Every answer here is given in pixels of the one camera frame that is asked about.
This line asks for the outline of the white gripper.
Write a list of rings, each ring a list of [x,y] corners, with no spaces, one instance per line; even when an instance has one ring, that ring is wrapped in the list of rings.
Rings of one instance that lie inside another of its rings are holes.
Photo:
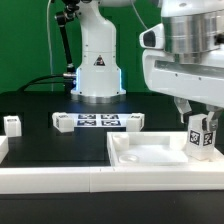
[[[175,97],[182,123],[187,123],[192,115],[191,100],[208,104],[202,129],[218,129],[224,107],[224,49],[204,53],[200,64],[179,64],[163,51],[146,49],[142,62],[147,87]]]

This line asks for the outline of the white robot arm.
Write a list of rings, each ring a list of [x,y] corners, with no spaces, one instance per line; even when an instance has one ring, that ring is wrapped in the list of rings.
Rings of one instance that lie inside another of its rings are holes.
[[[84,0],[80,3],[82,64],[76,95],[94,102],[112,98],[121,87],[116,66],[116,28],[98,8],[134,0]],[[201,126],[218,127],[224,112],[224,0],[149,0],[161,9],[161,23],[139,36],[147,87],[171,95],[186,120],[191,101],[206,105]]]

